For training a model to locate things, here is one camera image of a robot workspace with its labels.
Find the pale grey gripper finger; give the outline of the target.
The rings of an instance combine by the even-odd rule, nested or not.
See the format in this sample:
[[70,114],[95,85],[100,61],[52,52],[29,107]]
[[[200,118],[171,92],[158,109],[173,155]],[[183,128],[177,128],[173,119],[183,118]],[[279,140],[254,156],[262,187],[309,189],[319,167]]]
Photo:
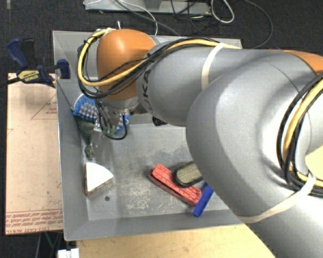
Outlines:
[[93,147],[98,147],[102,135],[101,126],[99,123],[95,123],[94,129],[92,131],[92,144]]

